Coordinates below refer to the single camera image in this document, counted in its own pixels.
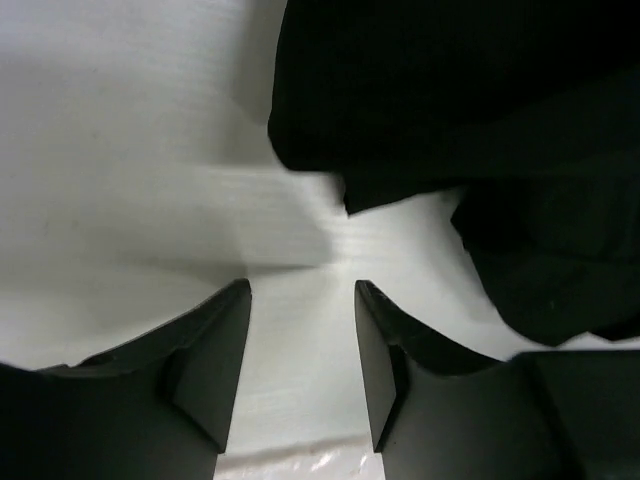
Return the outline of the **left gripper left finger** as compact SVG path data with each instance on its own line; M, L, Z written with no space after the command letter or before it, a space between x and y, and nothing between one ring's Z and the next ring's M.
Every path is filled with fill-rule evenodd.
M225 451L251 315L238 279L75 366L1 368L5 479L210 479Z

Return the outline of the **black trousers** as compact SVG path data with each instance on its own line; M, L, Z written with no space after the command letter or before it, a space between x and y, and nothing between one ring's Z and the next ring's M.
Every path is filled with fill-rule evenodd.
M635 1L291 1L268 137L358 213L459 188L451 221L520 335L639 334Z

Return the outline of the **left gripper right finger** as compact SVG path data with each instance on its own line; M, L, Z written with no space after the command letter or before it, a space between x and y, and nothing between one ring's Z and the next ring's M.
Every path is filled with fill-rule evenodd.
M499 361L355 285L373 449L389 479L635 479L639 354L533 351Z

